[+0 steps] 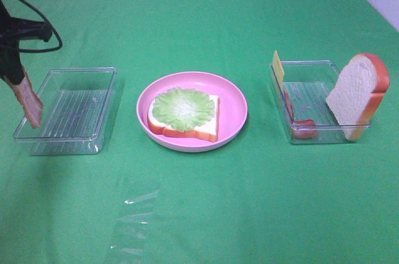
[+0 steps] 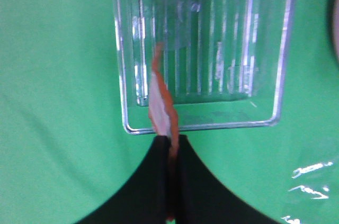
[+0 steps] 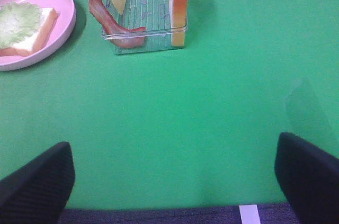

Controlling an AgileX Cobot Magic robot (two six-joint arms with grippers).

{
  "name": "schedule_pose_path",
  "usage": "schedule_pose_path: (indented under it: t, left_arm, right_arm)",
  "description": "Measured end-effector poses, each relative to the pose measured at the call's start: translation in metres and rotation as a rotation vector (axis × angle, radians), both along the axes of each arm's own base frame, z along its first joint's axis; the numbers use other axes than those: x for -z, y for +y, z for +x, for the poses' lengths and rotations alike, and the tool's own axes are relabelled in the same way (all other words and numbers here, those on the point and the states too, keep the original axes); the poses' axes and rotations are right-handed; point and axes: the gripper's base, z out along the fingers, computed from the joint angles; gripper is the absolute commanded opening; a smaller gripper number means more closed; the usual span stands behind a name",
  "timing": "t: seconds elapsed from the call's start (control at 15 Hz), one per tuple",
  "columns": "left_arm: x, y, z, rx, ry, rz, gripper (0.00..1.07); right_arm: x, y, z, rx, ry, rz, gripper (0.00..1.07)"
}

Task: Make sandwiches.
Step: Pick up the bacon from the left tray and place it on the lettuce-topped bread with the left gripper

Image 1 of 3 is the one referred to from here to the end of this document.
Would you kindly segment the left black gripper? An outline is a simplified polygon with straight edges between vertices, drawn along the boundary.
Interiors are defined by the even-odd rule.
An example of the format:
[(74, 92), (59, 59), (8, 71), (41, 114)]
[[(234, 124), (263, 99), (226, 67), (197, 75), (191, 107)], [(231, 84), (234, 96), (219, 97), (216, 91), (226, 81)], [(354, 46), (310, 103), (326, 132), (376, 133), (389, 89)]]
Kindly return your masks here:
[(12, 85), (19, 85), (24, 79), (24, 68), (21, 64), (19, 53), (43, 53), (51, 52), (48, 49), (21, 49), (19, 43), (22, 40), (42, 40), (48, 42), (52, 37), (52, 27), (47, 18), (35, 7), (28, 4), (42, 21), (33, 21), (12, 17), (1, 1), (1, 79)]

